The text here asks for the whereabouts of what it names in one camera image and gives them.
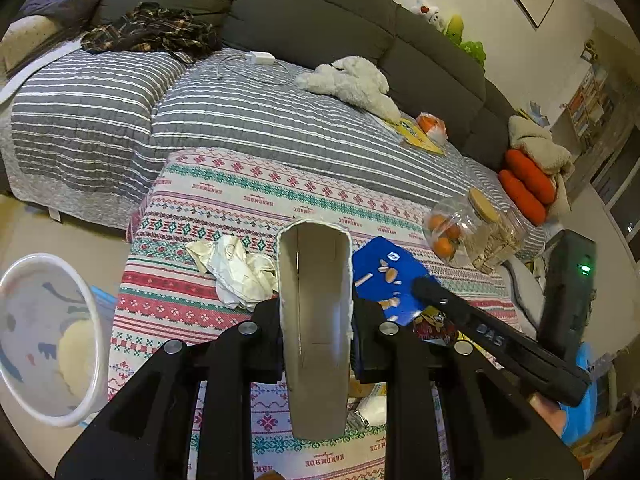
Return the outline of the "blue cardboard box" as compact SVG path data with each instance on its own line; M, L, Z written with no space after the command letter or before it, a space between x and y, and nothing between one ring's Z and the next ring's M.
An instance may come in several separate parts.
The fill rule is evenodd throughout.
M352 254L352 275L357 296L377 302L385 317L400 326L411 324L425 309L413 297L412 282L417 278L435 281L411 252L382 236Z

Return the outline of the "grey sofa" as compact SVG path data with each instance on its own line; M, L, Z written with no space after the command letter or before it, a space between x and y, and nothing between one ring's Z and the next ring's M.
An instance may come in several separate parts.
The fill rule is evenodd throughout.
M142 2L191 12L227 47L303 67L363 56L382 70L403 112L442 119L463 155L499 170L509 148L509 101L471 55L394 0L100 0L93 23L111 23Z

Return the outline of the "red milk can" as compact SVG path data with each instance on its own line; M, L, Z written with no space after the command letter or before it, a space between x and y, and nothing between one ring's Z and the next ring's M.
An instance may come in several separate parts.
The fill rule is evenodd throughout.
M433 306L426 307L412 322L413 331L419 339L434 344L450 346L458 338L456 326L446 315Z

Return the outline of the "white plush toy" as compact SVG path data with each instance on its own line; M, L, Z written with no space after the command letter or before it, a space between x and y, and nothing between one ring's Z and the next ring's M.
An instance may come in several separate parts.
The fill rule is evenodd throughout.
M390 85L385 75L361 56L351 55L331 64L321 64L312 72L300 73L294 82L300 90L334 96L386 122L400 121L400 110L388 95Z

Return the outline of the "upper orange cushion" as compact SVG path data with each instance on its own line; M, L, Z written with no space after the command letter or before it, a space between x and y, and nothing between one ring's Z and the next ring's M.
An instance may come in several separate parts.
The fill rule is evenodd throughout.
M506 168L520 180L526 190L532 193L544 206L550 206L555 199L555 186L551 179L522 151L511 148L504 155Z

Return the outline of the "green frog plush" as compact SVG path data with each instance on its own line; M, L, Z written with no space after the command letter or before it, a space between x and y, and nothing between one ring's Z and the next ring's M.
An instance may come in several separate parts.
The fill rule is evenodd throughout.
M477 62L481 68L485 68L487 55L480 41L463 41L460 44L460 49Z

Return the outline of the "white wrapper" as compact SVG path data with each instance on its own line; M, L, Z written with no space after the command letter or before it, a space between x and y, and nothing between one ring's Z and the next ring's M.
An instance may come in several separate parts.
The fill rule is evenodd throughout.
M210 274L218 299L229 309L253 312L278 291L278 271L273 258L247 252L235 235L219 240L198 240L186 244L198 272Z

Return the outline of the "orange white snack bag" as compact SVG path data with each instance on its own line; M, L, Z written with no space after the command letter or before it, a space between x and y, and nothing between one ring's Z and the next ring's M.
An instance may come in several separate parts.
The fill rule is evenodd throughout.
M440 118L428 114L421 113L416 118L416 123L427 135L427 137L438 145L445 145L448 141L446 124Z

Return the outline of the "grey striped quilt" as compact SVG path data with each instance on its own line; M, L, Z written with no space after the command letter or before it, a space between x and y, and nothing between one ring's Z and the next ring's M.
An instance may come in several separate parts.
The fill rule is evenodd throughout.
M2 93L11 192L123 229L171 153L226 148L427 207L470 188L512 207L495 173L454 146L402 143L364 110L297 88L298 73L232 49L193 65L162 52L66 54Z

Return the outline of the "patterned tablecloth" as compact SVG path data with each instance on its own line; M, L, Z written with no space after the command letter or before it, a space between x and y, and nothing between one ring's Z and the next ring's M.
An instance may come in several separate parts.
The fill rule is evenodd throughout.
M189 243L233 235L248 252L273 256L280 229L300 218L348 229L355 246L385 237L452 292L515 325L502 277L441 263L424 240L424 214L423 206L408 200L222 148L171 154L130 221L108 390L119 392L165 341L200 344L246 317L222 304L213 279L188 254Z

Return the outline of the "white trash bin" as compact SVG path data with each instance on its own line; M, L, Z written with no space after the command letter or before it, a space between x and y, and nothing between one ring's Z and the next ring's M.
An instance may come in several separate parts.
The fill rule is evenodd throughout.
M1 278L1 377L18 405L58 428L107 402L116 298L62 258L37 252Z

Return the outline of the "yellow green plush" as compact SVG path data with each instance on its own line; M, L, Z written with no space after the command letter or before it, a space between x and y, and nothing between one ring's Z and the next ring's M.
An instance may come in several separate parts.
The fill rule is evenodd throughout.
M445 36L456 46L460 46L462 43L462 36L464 31L464 21L461 15L454 14L446 27Z

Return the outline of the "white yogurt bottle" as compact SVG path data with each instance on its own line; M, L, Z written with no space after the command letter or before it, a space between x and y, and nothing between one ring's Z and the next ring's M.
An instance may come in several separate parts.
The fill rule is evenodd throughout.
M354 421L358 428L384 426L386 424L386 395L367 396L354 411Z

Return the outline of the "tangerine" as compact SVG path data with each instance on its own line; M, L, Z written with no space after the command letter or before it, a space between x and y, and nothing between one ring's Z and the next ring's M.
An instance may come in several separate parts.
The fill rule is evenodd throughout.
M457 224L453 224L448 229L446 229L446 237L448 237L450 240L454 240L455 242L457 242L458 240L460 240L461 235L462 231L460 229L460 226L458 226Z
M445 221L446 217L441 214L431 214L426 220L426 227L429 231L437 230Z
M441 258L444 261L450 261L456 253L456 244L454 244L448 237L441 236L434 241L432 251L438 258Z

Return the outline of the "dark plaid shirt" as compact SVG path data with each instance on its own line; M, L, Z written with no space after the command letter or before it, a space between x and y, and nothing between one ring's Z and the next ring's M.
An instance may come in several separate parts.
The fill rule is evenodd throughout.
M89 30L81 38L82 50L105 52L164 52L186 65L221 49L213 25L189 11L167 9L155 2L139 3L108 24Z

